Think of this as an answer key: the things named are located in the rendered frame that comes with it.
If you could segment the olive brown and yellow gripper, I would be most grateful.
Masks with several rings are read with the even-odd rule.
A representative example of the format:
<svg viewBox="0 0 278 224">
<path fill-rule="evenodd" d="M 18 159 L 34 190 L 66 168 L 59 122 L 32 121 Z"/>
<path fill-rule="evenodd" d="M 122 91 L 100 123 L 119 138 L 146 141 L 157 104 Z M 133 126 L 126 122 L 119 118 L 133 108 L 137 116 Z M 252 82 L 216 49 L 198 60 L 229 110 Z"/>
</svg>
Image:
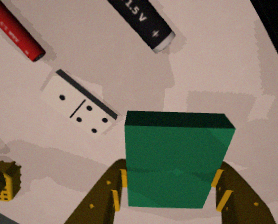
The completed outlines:
<svg viewBox="0 0 278 224">
<path fill-rule="evenodd" d="M 113 224 L 127 187 L 126 159 L 115 161 L 96 182 L 64 224 Z M 222 162 L 211 183 L 222 224 L 276 224 L 264 201 L 228 163 Z"/>
</svg>

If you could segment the red battery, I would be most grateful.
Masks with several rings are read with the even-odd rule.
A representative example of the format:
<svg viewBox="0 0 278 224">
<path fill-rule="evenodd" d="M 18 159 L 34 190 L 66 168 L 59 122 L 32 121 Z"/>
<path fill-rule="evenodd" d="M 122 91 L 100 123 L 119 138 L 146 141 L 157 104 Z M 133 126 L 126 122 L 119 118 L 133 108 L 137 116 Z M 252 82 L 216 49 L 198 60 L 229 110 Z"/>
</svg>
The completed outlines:
<svg viewBox="0 0 278 224">
<path fill-rule="evenodd" d="M 32 37 L 1 0 L 0 28 L 32 62 L 38 61 L 46 54 L 42 46 Z"/>
</svg>

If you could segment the black aa battery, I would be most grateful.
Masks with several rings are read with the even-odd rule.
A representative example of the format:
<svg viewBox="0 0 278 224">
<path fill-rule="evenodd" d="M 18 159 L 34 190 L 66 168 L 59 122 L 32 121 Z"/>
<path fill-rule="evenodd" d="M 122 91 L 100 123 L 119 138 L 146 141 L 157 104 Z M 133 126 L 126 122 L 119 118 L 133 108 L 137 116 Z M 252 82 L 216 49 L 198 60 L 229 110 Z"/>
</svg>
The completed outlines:
<svg viewBox="0 0 278 224">
<path fill-rule="evenodd" d="M 165 50 L 176 34 L 149 0 L 107 0 L 154 53 Z"/>
</svg>

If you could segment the green block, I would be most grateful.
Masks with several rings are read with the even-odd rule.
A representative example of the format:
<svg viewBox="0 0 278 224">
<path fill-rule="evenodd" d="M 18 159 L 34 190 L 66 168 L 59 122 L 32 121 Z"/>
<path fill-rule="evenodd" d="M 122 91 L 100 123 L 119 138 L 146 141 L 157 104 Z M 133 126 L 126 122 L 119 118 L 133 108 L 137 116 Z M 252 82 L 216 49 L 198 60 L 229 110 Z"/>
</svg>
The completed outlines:
<svg viewBox="0 0 278 224">
<path fill-rule="evenodd" d="M 236 128 L 222 113 L 127 111 L 128 206 L 202 209 Z"/>
</svg>

